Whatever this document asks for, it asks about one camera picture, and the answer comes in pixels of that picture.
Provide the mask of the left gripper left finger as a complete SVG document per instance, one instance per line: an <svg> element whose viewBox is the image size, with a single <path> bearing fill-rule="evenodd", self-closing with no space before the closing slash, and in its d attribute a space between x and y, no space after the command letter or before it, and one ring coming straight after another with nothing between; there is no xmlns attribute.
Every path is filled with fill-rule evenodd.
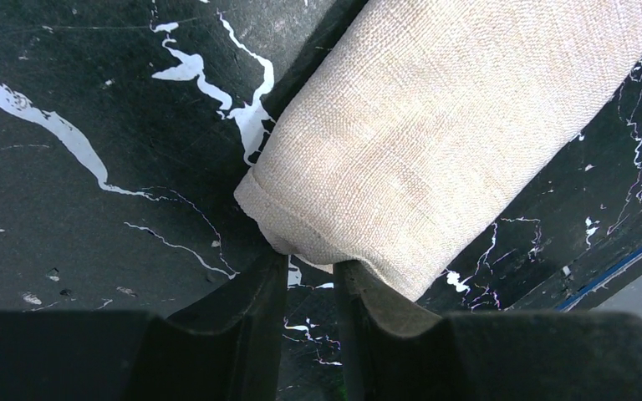
<svg viewBox="0 0 642 401"><path fill-rule="evenodd" d="M286 295L267 255L166 318L0 312L0 400L272 400Z"/></svg>

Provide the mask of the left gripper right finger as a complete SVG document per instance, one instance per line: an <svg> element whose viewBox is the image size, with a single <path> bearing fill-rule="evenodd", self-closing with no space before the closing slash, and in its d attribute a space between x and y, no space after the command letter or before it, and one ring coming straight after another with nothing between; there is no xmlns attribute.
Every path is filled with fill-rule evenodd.
<svg viewBox="0 0 642 401"><path fill-rule="evenodd" d="M622 312L450 312L358 261L334 267L351 400L642 400L642 319Z"/></svg>

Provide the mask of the beige cloth napkin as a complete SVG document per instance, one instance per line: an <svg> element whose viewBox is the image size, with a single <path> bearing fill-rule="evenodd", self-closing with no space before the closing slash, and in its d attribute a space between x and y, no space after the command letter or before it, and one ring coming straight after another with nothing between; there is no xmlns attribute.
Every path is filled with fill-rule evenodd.
<svg viewBox="0 0 642 401"><path fill-rule="evenodd" d="M414 301L641 56L642 1L370 1L235 199L276 251Z"/></svg>

